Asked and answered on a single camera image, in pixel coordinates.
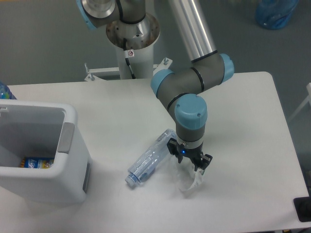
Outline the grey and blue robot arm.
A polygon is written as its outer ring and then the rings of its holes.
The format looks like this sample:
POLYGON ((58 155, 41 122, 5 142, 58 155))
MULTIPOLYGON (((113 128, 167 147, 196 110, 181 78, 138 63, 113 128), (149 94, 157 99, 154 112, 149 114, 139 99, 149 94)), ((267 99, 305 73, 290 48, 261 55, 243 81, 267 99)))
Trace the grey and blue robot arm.
POLYGON ((229 80, 232 60, 218 53, 200 3, 171 0, 169 5, 191 60, 180 73, 153 70, 154 43, 159 38, 157 19, 147 13, 143 0, 79 0, 76 2, 90 29, 106 27, 115 47, 121 79, 151 80, 151 88, 176 125, 176 139, 168 141, 179 162, 189 158, 195 169, 206 169, 212 157, 203 153, 207 104, 200 93, 229 80))

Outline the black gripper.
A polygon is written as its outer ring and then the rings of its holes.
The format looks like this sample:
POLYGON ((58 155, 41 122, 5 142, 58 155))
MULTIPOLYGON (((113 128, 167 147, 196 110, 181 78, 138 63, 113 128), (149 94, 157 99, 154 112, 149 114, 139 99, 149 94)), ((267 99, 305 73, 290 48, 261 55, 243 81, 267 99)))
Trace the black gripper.
POLYGON ((194 164, 194 171, 198 169, 205 171, 211 163, 213 157, 202 152, 203 142, 192 149, 186 148, 185 145, 179 143, 176 139, 170 138, 167 143, 167 148, 171 155, 174 155, 180 164, 184 157, 187 157, 194 164))

